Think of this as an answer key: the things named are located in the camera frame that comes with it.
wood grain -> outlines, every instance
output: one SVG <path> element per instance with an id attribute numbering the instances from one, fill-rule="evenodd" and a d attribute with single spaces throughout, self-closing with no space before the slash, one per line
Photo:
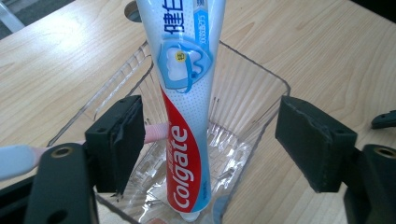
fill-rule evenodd
<path id="1" fill-rule="evenodd" d="M 0 41 L 2 146 L 46 145 L 144 42 L 127 3 L 77 0 Z M 346 0 L 229 0 L 221 40 L 357 132 L 357 148 L 396 147 L 396 130 L 370 129 L 396 109 L 394 23 Z M 346 187 L 316 194 L 274 133 L 273 122 L 224 223 L 346 223 Z"/>

white toothpaste tube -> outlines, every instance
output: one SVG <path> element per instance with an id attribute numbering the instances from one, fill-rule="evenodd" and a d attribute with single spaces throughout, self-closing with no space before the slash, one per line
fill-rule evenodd
<path id="1" fill-rule="evenodd" d="M 137 0 L 168 119 L 167 200 L 186 221 L 210 202 L 206 130 L 225 0 Z"/>

colgate logo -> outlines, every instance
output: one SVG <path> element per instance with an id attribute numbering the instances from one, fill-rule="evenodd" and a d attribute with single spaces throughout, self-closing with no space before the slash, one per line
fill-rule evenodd
<path id="1" fill-rule="evenodd" d="M 167 198 L 179 212 L 189 213 L 197 203 L 201 187 L 201 157 L 186 120 L 163 92 L 169 119 L 167 141 Z"/>
<path id="2" fill-rule="evenodd" d="M 174 159 L 174 173 L 173 179 L 178 183 L 176 192 L 174 192 L 174 199 L 178 206 L 181 208 L 187 208 L 190 205 L 190 192 L 189 183 L 194 181 L 194 174 L 186 169 L 189 165 L 189 158 L 185 153 L 187 151 L 187 144 L 185 141 L 188 138 L 187 131 L 183 129 L 183 133 L 180 131 L 180 127 L 172 126 L 171 134 L 173 140 L 171 141 L 173 159 Z"/>

